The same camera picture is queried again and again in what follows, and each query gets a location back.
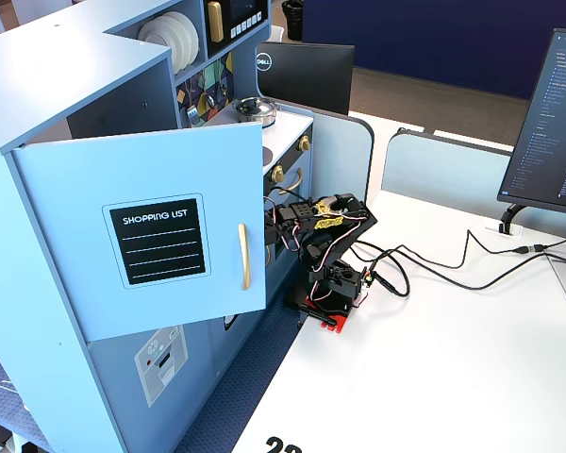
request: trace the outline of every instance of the white plate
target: white plate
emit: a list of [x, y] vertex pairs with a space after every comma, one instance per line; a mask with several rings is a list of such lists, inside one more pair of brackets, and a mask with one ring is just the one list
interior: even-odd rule
[[192, 24], [191, 19], [181, 12], [170, 11], [166, 12], [164, 16], [174, 17], [187, 30], [189, 37], [191, 38], [191, 58], [189, 59], [189, 64], [192, 64], [197, 58], [197, 54], [199, 54], [199, 35], [197, 35], [195, 25]]
[[165, 22], [175, 30], [176, 36], [182, 46], [182, 66], [180, 69], [185, 69], [191, 58], [191, 38], [189, 37], [187, 29], [174, 17], [170, 17], [165, 14], [157, 17], [155, 20]]
[[176, 74], [182, 69], [182, 44], [174, 28], [165, 21], [154, 20], [143, 25], [139, 32], [140, 41], [159, 43], [159, 38], [172, 49], [172, 66]]

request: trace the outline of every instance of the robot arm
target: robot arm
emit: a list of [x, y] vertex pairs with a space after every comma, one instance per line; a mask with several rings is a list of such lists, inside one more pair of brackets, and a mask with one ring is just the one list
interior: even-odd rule
[[355, 271], [341, 256], [376, 222], [365, 204], [350, 193], [265, 211], [266, 243], [283, 241], [299, 253], [307, 292], [300, 311], [341, 331], [368, 274], [367, 268]]

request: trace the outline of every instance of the computer monitor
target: computer monitor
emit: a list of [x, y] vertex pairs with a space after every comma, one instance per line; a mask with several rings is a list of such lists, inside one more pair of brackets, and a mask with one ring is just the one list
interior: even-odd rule
[[354, 61], [354, 45], [265, 42], [258, 85], [267, 97], [347, 115]]
[[566, 212], [566, 30], [554, 31], [497, 199]]

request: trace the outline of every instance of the dell logo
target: dell logo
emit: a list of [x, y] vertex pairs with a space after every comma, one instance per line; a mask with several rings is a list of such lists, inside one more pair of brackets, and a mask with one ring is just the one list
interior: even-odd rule
[[273, 59], [271, 59], [270, 55], [262, 52], [257, 56], [257, 63], [259, 71], [268, 71], [273, 66]]

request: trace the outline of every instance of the gray divider panel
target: gray divider panel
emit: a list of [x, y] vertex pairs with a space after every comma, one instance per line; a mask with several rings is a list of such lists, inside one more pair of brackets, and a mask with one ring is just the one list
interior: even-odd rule
[[[392, 137], [382, 190], [501, 219], [509, 206], [497, 193], [511, 154], [422, 132]], [[514, 223], [566, 237], [566, 214], [528, 208]]]

